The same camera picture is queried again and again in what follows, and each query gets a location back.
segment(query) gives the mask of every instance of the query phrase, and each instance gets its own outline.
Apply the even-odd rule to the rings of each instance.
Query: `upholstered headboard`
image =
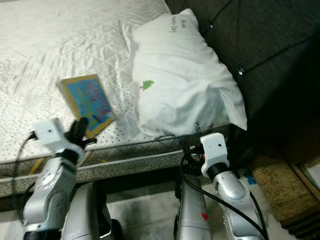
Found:
[[[192,9],[202,36],[233,74],[243,94],[248,131],[235,128],[233,132],[229,142],[233,164],[246,164],[262,146],[277,143],[319,111],[319,1],[166,3],[172,14]]]

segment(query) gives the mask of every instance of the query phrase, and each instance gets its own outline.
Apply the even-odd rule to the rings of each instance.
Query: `book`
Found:
[[[78,120],[82,117],[88,119],[87,138],[94,138],[115,120],[98,75],[62,79],[56,86],[73,115]]]

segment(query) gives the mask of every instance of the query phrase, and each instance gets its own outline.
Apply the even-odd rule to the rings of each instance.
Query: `silver robot arm segment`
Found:
[[[201,172],[209,177],[218,195],[225,202],[234,206],[261,227],[261,222],[253,207],[254,203],[250,192],[244,184],[229,170],[227,148],[224,136],[212,133],[200,138],[203,145],[205,163]],[[262,240],[263,236],[248,221],[229,208],[220,205],[223,209],[223,221],[230,240]]]
[[[77,163],[85,154],[83,136],[87,125],[88,120],[82,118],[66,134],[58,118],[34,125],[38,142],[50,150],[52,158],[36,179],[33,194],[23,209],[25,240],[59,239],[76,183]]]

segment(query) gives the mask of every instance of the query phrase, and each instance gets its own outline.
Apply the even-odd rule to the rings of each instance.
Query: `pillow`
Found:
[[[237,83],[198,28],[194,13],[186,9],[133,32],[138,127],[148,136],[191,135],[229,123],[247,129]]]

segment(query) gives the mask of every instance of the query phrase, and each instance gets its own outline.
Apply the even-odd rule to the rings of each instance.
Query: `floor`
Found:
[[[272,210],[266,202],[259,186],[250,179],[249,188],[257,198],[267,224],[270,240],[295,240],[281,228],[274,219]],[[213,192],[206,178],[200,178],[202,188]],[[175,183],[167,182],[132,190],[112,193],[107,196],[107,206],[113,219],[120,221],[126,240],[173,240],[174,219],[179,202],[175,198]],[[226,239],[222,222],[222,210],[219,205],[205,198],[211,236],[213,240]],[[23,229],[14,211],[0,213],[0,240],[21,240]]]

